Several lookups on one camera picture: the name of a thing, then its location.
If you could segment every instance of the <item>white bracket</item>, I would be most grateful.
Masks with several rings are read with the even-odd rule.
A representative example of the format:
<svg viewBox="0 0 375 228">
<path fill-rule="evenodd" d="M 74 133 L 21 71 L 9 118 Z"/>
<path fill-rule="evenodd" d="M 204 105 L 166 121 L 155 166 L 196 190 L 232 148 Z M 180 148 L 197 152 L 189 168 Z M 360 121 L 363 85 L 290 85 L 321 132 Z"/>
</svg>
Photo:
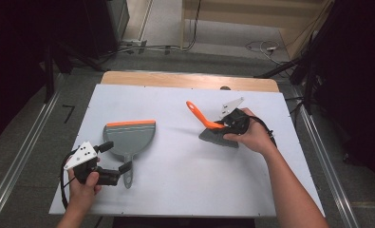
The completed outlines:
<svg viewBox="0 0 375 228">
<path fill-rule="evenodd" d="M 237 100 L 223 104 L 222 110 L 220 110 L 219 118 L 222 119 L 225 116 L 231 114 L 243 101 L 244 101 L 244 97 L 241 97 Z"/>
<path fill-rule="evenodd" d="M 96 157 L 98 157 L 98 153 L 96 153 L 92 144 L 90 142 L 83 142 L 78 150 L 75 151 L 74 155 L 72 155 L 71 159 L 66 163 L 64 169 L 68 170 Z"/>
</svg>

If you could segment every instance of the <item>gray dustpan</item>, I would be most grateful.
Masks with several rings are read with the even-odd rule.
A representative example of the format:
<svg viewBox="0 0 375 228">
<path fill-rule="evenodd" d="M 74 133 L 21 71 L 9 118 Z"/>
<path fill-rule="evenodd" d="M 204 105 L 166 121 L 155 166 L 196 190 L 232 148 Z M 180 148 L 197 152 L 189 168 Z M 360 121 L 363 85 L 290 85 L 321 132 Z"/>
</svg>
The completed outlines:
<svg viewBox="0 0 375 228">
<path fill-rule="evenodd" d="M 127 163 L 133 161 L 133 156 L 152 141 L 155 130 L 156 122 L 153 120 L 108 123 L 103 129 L 103 140 L 112 141 L 114 147 L 110 152 L 119 155 Z M 130 188 L 133 182 L 133 166 L 122 176 L 126 188 Z"/>
</svg>

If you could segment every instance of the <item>white tabletop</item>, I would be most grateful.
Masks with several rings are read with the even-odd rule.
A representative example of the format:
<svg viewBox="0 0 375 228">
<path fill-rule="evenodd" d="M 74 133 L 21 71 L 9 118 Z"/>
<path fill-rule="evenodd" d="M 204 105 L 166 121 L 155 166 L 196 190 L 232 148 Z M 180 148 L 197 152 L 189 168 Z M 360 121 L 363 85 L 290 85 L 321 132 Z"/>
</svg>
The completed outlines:
<svg viewBox="0 0 375 228">
<path fill-rule="evenodd" d="M 73 147 L 84 141 L 103 143 L 103 127 L 114 122 L 154 119 L 156 135 L 134 158 L 132 187 L 126 189 L 122 178 L 117 186 L 104 186 L 90 213 L 274 217 L 270 177 L 262 156 L 243 144 L 236 149 L 200 140 L 204 127 L 185 104 L 193 102 L 209 120 L 217 121 L 222 105 L 240 97 L 245 98 L 240 107 L 249 107 L 273 130 L 285 160 L 324 214 L 281 93 L 132 85 L 96 86 Z M 99 157 L 102 168 L 122 165 L 110 152 Z M 58 187 L 49 213 L 64 211 Z"/>
</svg>

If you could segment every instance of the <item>orange dustpan handle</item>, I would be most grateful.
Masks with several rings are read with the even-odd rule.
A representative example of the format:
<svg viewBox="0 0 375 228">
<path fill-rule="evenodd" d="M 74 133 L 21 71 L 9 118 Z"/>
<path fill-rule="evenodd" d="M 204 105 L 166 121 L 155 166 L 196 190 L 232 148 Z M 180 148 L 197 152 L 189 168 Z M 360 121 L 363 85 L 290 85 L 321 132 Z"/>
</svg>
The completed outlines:
<svg viewBox="0 0 375 228">
<path fill-rule="evenodd" d="M 187 101 L 186 104 L 188 108 L 190 108 L 190 110 L 193 112 L 193 114 L 202 122 L 202 124 L 204 124 L 205 127 L 209 129 L 217 129 L 217 128 L 225 127 L 225 125 L 223 124 L 208 121 L 192 102 Z"/>
</svg>

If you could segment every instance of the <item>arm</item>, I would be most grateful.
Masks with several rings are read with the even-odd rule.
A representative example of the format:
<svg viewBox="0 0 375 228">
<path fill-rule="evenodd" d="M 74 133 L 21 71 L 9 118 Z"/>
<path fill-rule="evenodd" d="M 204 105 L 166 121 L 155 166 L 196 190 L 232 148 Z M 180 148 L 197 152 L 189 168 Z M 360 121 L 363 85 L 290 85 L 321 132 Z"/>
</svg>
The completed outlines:
<svg viewBox="0 0 375 228">
<path fill-rule="evenodd" d="M 242 110 L 250 116 L 254 115 L 247 108 Z M 264 157 L 270 173 L 276 216 L 281 227 L 328 227 L 317 205 L 294 176 L 260 123 L 251 120 L 244 135 L 226 134 L 224 139 L 243 143 Z"/>
<path fill-rule="evenodd" d="M 68 179 L 72 180 L 73 178 L 74 171 L 70 169 L 68 170 Z M 95 195 L 102 189 L 100 185 L 96 185 L 98 179 L 99 173 L 92 172 L 89 174 L 85 184 L 79 183 L 76 179 L 69 184 L 69 203 L 57 228 L 80 227 L 84 216 L 95 200 Z"/>
</svg>

